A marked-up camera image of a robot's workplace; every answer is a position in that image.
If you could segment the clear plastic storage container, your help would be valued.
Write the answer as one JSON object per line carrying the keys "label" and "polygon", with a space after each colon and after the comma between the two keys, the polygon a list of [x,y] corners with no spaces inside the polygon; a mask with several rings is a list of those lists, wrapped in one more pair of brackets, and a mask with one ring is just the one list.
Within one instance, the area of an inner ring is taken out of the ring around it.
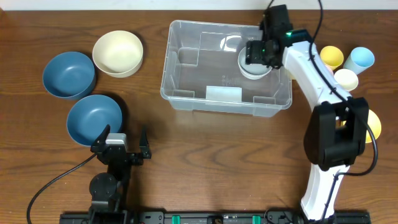
{"label": "clear plastic storage container", "polygon": [[176,110],[272,117],[292,104],[283,68],[249,79],[243,49],[256,26],[176,20],[170,24],[160,94]]}

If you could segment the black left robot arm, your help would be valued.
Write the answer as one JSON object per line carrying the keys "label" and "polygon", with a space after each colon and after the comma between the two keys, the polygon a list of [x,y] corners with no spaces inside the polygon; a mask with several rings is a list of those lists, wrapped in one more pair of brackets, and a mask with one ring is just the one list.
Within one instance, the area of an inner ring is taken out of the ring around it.
{"label": "black left robot arm", "polygon": [[128,152],[126,135],[111,133],[110,125],[106,125],[94,140],[90,151],[108,168],[90,182],[89,224],[127,224],[134,221],[126,208],[127,187],[131,168],[143,165],[145,159],[152,157],[145,128],[141,132],[139,149],[140,152]]}

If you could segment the yellow small bowl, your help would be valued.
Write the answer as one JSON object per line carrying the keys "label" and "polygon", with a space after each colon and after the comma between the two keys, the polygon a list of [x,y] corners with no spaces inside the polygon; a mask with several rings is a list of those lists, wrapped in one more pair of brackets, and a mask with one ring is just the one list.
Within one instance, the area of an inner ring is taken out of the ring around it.
{"label": "yellow small bowl", "polygon": [[369,110],[368,126],[371,128],[374,138],[377,139],[381,134],[381,121],[372,110]]}

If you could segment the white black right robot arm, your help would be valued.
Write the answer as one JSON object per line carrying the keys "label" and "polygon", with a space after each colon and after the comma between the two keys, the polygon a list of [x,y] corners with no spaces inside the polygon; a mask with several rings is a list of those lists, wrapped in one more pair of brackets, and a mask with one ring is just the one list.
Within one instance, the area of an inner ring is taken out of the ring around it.
{"label": "white black right robot arm", "polygon": [[334,202],[342,179],[364,152],[369,105],[354,98],[328,71],[306,30],[265,34],[246,44],[245,63],[284,68],[296,79],[312,114],[303,147],[311,163],[307,189],[301,199],[301,214],[294,223],[351,223],[365,215],[335,212]]}

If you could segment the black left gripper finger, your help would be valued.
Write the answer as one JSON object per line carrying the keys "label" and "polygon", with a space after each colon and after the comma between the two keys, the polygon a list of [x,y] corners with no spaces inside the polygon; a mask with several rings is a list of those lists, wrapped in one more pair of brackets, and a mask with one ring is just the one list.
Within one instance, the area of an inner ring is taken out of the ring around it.
{"label": "black left gripper finger", "polygon": [[146,127],[144,126],[141,130],[141,136],[139,140],[139,148],[142,153],[149,153],[149,142],[147,140]]}
{"label": "black left gripper finger", "polygon": [[101,134],[94,140],[92,143],[92,147],[100,147],[102,145],[105,145],[106,138],[108,137],[108,134],[110,132],[110,125],[107,124]]}

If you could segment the cream white plastic cup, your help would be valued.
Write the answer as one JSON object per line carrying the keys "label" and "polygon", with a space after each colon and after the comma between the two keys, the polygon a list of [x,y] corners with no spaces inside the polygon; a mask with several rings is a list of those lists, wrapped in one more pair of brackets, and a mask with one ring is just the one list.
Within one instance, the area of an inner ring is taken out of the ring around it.
{"label": "cream white plastic cup", "polygon": [[346,91],[354,90],[359,84],[357,74],[345,68],[335,72],[334,78],[338,82],[338,84]]}

